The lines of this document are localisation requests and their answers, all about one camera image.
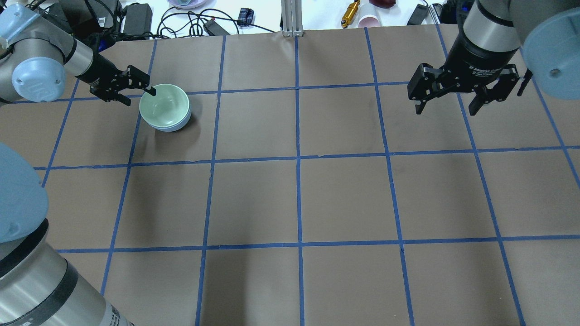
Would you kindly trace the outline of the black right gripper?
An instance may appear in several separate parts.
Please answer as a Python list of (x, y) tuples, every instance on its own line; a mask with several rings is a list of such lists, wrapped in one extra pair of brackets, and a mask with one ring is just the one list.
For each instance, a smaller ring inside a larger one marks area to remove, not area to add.
[[(459, 92), (471, 92), (478, 85), (469, 104), (470, 116), (475, 116), (483, 105), (505, 101), (519, 80), (516, 64), (508, 64), (515, 53), (516, 49), (508, 52), (483, 49), (464, 32), (458, 33), (442, 69), (423, 62), (408, 82), (408, 99), (415, 103), (415, 113), (422, 114), (428, 101), (446, 95), (457, 84), (459, 87), (454, 91)], [(496, 78), (497, 83), (488, 89), (487, 85)]]

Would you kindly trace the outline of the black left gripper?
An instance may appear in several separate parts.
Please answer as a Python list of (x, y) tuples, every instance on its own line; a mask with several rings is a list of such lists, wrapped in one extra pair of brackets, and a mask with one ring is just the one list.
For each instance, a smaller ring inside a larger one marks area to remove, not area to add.
[(116, 65), (99, 53), (93, 54), (93, 60), (84, 73), (84, 82), (89, 85), (89, 91), (95, 97), (105, 102), (119, 102), (131, 106), (132, 101), (120, 94), (126, 89), (139, 89), (151, 96), (156, 96), (157, 90), (150, 84), (149, 74), (141, 69), (128, 65), (122, 71)]

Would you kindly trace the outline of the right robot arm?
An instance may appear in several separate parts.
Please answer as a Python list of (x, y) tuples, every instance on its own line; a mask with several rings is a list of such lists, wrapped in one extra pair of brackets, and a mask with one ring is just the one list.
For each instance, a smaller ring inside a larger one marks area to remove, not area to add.
[(448, 93), (474, 93), (469, 113), (505, 101), (520, 76), (510, 64), (522, 50), (527, 70), (518, 95), (534, 77), (548, 95), (579, 99), (579, 21), (577, 0), (477, 0), (459, 27), (439, 68), (419, 64), (407, 86), (416, 114)]

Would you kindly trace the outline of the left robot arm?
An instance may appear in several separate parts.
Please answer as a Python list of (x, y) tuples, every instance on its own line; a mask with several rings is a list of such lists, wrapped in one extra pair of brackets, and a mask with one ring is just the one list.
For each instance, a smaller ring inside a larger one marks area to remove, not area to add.
[(132, 324), (48, 242), (48, 193), (57, 123), (74, 80), (102, 101), (130, 105), (125, 89), (155, 94), (134, 66), (120, 70), (30, 5), (1, 8), (1, 324)]

